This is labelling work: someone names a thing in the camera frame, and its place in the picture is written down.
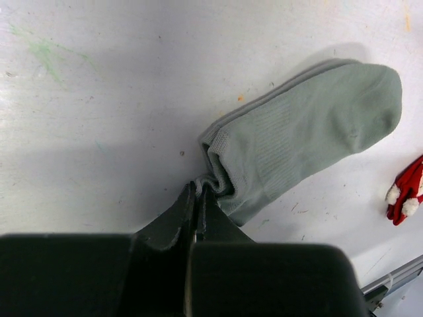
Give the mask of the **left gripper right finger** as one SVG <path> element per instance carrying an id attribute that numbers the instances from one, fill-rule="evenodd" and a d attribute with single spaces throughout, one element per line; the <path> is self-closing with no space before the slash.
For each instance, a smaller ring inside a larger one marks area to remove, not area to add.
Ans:
<path id="1" fill-rule="evenodd" d="M 249 238 L 219 207 L 209 186 L 203 188 L 196 203 L 196 241 L 247 243 Z"/>

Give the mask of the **grey ankle sock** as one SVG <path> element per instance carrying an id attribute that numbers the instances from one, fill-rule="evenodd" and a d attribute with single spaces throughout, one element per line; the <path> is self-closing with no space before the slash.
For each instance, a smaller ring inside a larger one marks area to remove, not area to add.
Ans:
<path id="1" fill-rule="evenodd" d="M 397 127 L 403 88 L 396 70 L 353 59 L 310 68 L 212 123 L 200 136 L 213 191 L 237 225 L 302 180 L 361 153 Z"/>

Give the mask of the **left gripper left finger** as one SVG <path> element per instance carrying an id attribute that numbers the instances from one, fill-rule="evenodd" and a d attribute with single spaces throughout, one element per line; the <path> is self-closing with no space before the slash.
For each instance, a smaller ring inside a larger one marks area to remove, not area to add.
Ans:
<path id="1" fill-rule="evenodd" d="M 193 240 L 196 217 L 194 183 L 186 184 L 176 201 L 146 227 L 132 235 L 132 250 L 188 251 Z"/>

